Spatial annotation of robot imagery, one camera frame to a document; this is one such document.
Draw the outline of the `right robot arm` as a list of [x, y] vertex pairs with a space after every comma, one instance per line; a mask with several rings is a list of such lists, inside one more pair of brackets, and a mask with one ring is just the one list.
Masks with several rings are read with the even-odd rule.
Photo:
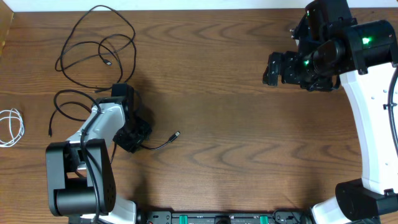
[[346, 1], [315, 0], [291, 31], [295, 52], [270, 54], [262, 81], [307, 91], [343, 87], [361, 148], [362, 175], [337, 184], [301, 223], [379, 223], [397, 211], [397, 37], [385, 20], [359, 24]]

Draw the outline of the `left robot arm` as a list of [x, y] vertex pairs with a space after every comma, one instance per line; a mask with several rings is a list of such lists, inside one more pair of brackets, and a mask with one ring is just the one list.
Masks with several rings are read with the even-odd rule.
[[116, 193], [108, 147], [134, 153], [151, 132], [136, 114], [133, 87], [114, 84], [75, 134], [46, 148], [51, 213], [72, 223], [135, 223], [136, 204]]

